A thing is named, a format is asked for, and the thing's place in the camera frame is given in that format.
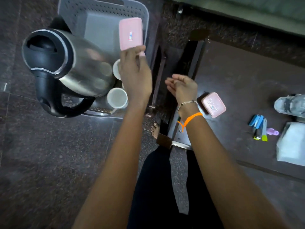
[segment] kettle handle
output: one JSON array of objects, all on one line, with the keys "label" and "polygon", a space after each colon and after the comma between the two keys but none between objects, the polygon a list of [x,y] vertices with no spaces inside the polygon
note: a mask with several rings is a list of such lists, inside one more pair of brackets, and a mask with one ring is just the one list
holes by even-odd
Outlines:
[{"label": "kettle handle", "polygon": [[35,75],[36,96],[45,111],[55,117],[70,118],[83,114],[93,104],[95,98],[83,99],[77,106],[62,105],[63,84],[44,71],[32,71]]}]

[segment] kettle lid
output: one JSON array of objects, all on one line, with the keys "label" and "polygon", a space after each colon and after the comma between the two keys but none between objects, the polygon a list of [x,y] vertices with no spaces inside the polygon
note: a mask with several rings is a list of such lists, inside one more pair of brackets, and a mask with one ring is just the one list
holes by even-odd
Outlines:
[{"label": "kettle lid", "polygon": [[73,65],[71,43],[54,29],[32,32],[22,45],[22,56],[30,70],[41,70],[57,79],[66,75]]}]

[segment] granite floor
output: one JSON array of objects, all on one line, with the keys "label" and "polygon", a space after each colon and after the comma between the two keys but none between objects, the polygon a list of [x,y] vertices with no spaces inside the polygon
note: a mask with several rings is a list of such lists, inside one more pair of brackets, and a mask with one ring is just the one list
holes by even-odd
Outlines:
[{"label": "granite floor", "polygon": [[[0,228],[70,228],[90,186],[102,168],[120,120],[48,115],[35,99],[34,77],[25,67],[20,46],[30,32],[48,26],[58,0],[0,0]],[[165,0],[162,14],[168,45],[165,77],[174,69],[192,29],[205,28],[237,46],[267,50],[301,64],[299,38],[235,20],[184,11]],[[143,123],[139,170],[157,145]],[[174,148],[170,162],[180,212],[188,212],[185,151]],[[305,228],[305,183],[251,168],[245,172],[294,228]]]}]

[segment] electric kettle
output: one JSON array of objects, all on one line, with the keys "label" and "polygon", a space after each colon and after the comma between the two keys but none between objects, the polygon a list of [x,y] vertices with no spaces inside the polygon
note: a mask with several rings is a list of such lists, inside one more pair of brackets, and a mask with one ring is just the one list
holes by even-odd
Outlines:
[{"label": "electric kettle", "polygon": [[[25,64],[35,76],[38,101],[49,114],[75,117],[90,108],[96,97],[114,86],[112,66],[102,51],[68,31],[33,31],[22,45]],[[73,108],[62,105],[62,94],[83,98]]]}]

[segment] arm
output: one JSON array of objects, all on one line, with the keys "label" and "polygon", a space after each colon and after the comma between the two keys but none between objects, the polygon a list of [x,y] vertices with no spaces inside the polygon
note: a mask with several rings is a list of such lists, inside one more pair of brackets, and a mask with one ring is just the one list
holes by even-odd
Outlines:
[{"label": "arm", "polygon": [[120,74],[128,95],[128,109],[100,176],[79,212],[73,229],[126,228],[135,189],[141,149],[143,115],[152,92],[145,46],[121,53]]},{"label": "arm", "polygon": [[[166,80],[178,104],[196,100],[197,84],[187,76]],[[199,112],[196,104],[183,105],[182,121]],[[207,121],[200,116],[186,126],[200,171],[225,228],[287,228],[277,211],[230,158]]]}]

